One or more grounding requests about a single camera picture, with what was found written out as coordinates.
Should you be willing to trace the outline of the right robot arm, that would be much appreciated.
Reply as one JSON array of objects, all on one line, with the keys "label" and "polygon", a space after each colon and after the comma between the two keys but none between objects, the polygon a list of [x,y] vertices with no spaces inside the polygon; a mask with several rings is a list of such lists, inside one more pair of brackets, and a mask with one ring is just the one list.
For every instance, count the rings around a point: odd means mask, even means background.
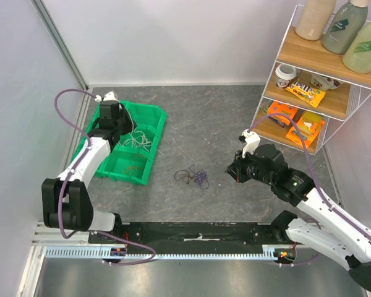
[{"label": "right robot arm", "polygon": [[274,145],[260,145],[252,153],[236,152],[226,173],[237,183],[253,179],[269,185],[277,198],[322,223],[324,230],[283,212],[284,222],[273,225],[270,233],[277,243],[290,239],[329,257],[371,292],[371,229],[329,198],[310,176],[288,167]]}]

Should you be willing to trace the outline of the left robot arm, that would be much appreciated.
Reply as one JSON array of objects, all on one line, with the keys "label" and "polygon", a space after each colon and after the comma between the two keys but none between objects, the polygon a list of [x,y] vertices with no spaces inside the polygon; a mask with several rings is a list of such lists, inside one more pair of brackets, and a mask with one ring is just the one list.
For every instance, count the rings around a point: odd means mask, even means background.
[{"label": "left robot arm", "polygon": [[86,134],[86,143],[72,163],[57,178],[44,180],[42,191],[43,220],[48,228],[57,228],[62,237],[78,231],[102,231],[109,243],[118,243],[123,228],[117,215],[93,208],[88,185],[102,162],[119,143],[121,136],[134,130],[136,123],[118,100],[103,100],[99,117]]}]

